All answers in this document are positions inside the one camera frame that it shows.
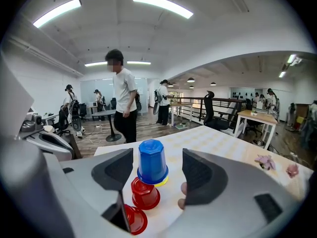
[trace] fluorescent light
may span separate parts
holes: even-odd
[[[33,25],[36,26],[37,28],[39,28],[42,25],[44,25],[46,22],[48,22],[51,19],[63,14],[64,12],[78,8],[80,6],[81,6],[80,0],[73,0],[73,1],[69,1],[67,3],[64,3],[64,4],[60,5],[59,7],[56,7],[55,9],[46,13],[44,16],[40,17],[37,21],[35,21],[33,23]]]
[[[163,9],[167,9],[167,10],[170,10],[172,12],[175,12],[175,13],[177,13],[177,14],[179,14],[187,19],[190,18],[191,16],[193,16],[193,13],[190,12],[189,10],[183,8],[182,6],[179,6],[178,4],[170,2],[168,0],[133,0],[133,1],[155,5],[155,6],[163,8]]]
[[[95,66],[95,65],[107,65],[108,63],[106,61],[99,61],[99,62],[93,62],[93,63],[87,63],[85,64],[86,67]]]
[[[285,75],[285,71],[282,71],[281,74],[279,75],[279,77],[283,77]]]
[[[290,55],[287,63],[292,63],[295,60],[295,58],[296,58],[295,54]]]
[[[151,63],[149,61],[128,61],[128,64],[146,64],[150,65]]]

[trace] black cap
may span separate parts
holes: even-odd
[[[65,91],[72,89],[73,87],[71,85],[67,85],[65,88]]]

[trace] white ceiling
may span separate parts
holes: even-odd
[[[261,81],[292,81],[305,73],[306,69],[317,67],[317,56],[307,53],[297,53],[302,62],[295,66],[289,66],[283,78],[279,78],[283,65],[287,62],[291,52],[272,52],[260,55],[248,55],[224,59],[187,73],[183,73],[170,79],[175,83],[175,89],[189,89],[193,85],[196,88],[210,87],[211,82],[217,86],[249,86]],[[195,79],[194,83],[188,83],[189,77]]]
[[[70,0],[31,0],[22,14],[34,22]],[[147,69],[160,70],[173,46],[190,31],[209,27],[224,15],[247,13],[243,0],[171,0],[192,11],[185,19],[175,13],[133,0],[81,0],[80,8],[43,25],[40,30],[82,63],[104,61],[114,48],[125,60],[149,60]],[[90,67],[86,73],[100,70]]]

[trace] metal railing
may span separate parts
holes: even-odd
[[[182,103],[193,103],[192,116],[198,119],[198,123],[203,123],[206,115],[206,108],[203,97],[174,97],[173,99],[177,99],[178,102]],[[224,120],[229,121],[229,128],[233,129],[234,132],[238,120],[238,113],[244,108],[244,103],[245,101],[236,99],[213,98],[212,107],[214,111],[214,116],[222,117]],[[182,116],[181,114],[190,116],[190,106],[179,107],[178,115]]]

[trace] blue cup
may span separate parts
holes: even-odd
[[[168,175],[163,144],[154,139],[139,145],[138,178],[146,184],[158,184]]]

